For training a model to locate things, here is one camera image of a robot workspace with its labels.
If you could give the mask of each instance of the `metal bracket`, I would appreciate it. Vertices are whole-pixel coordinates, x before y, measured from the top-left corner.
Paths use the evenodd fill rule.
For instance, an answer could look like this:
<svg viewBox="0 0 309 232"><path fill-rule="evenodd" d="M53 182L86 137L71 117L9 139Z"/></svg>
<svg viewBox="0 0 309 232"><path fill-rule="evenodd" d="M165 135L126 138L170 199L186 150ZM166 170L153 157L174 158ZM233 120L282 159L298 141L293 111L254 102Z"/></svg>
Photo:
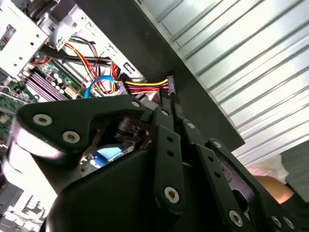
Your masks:
<svg viewBox="0 0 309 232"><path fill-rule="evenodd" d="M16 77L45 43L47 35L10 0L0 0L0 67Z"/></svg>

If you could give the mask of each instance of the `corrugated metal panel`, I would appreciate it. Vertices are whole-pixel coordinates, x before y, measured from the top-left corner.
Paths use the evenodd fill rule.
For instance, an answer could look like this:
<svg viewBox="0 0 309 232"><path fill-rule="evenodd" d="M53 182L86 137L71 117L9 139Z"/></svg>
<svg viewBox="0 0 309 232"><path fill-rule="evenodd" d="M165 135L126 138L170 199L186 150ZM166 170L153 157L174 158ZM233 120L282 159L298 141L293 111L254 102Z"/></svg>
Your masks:
<svg viewBox="0 0 309 232"><path fill-rule="evenodd" d="M234 123L243 164L309 139L309 0L144 0L141 8Z"/></svg>

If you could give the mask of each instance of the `silver metal panel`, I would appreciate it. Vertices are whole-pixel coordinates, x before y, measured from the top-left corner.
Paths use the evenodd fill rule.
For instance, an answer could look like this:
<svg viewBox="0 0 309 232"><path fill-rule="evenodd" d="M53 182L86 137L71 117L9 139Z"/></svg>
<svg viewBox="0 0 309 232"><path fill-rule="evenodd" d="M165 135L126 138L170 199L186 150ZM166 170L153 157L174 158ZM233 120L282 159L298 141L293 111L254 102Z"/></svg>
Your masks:
<svg viewBox="0 0 309 232"><path fill-rule="evenodd" d="M309 0L144 0L140 7L245 140L233 152L243 164L309 139Z"/></svg>
<svg viewBox="0 0 309 232"><path fill-rule="evenodd" d="M44 44L47 35L10 0L0 0L0 40L8 40L0 49L0 67L16 77Z"/></svg>

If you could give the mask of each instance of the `yellow wire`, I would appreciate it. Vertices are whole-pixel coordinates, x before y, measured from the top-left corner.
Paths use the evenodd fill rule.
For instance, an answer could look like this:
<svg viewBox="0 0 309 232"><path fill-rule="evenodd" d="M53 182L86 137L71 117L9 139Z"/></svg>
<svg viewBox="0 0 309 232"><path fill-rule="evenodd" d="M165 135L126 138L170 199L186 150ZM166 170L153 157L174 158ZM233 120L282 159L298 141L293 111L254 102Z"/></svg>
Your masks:
<svg viewBox="0 0 309 232"><path fill-rule="evenodd" d="M84 60L82 54L81 54L79 51L77 51L71 44L66 43L65 45L66 45L66 47L70 48L73 52L75 52L75 54L79 57L79 59L81 59L83 65L85 66L85 68L86 68L86 70L87 70L87 73L88 73L89 75L91 75L91 76L95 79L95 77L93 76L92 72L91 72L90 69L88 68L88 65L87 65L87 63L85 62L85 60Z"/></svg>
<svg viewBox="0 0 309 232"><path fill-rule="evenodd" d="M160 86L164 83L166 83L168 80L165 79L164 81L158 82L158 83L137 83L137 82L131 82L131 81L125 81L126 84L128 85L133 85L133 86Z"/></svg>
<svg viewBox="0 0 309 232"><path fill-rule="evenodd" d="M66 47L70 48L73 52L75 52L75 54L79 57L79 59L82 61L83 65L85 66L86 68L86 71L88 73L88 75L90 76L90 79L92 79L92 81L95 80L95 76L93 75L93 73L90 71L88 65L87 65L87 62L85 61L83 55L78 51L76 50L71 44L69 43L66 43L65 44ZM101 86L98 84L98 83L95 83L95 86L101 91L101 92L104 92L103 89L101 88Z"/></svg>

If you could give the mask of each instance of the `black metal plate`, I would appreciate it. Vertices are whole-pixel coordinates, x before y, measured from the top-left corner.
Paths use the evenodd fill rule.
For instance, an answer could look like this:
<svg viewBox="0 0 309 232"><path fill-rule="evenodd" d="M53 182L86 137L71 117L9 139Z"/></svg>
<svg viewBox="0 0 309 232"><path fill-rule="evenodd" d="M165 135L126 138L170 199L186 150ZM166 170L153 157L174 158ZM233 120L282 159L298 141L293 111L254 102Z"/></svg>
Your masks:
<svg viewBox="0 0 309 232"><path fill-rule="evenodd" d="M148 81L169 73L175 83L183 113L204 139L216 138L231 151L244 144L233 126L161 36L134 0L75 0L105 35Z"/></svg>

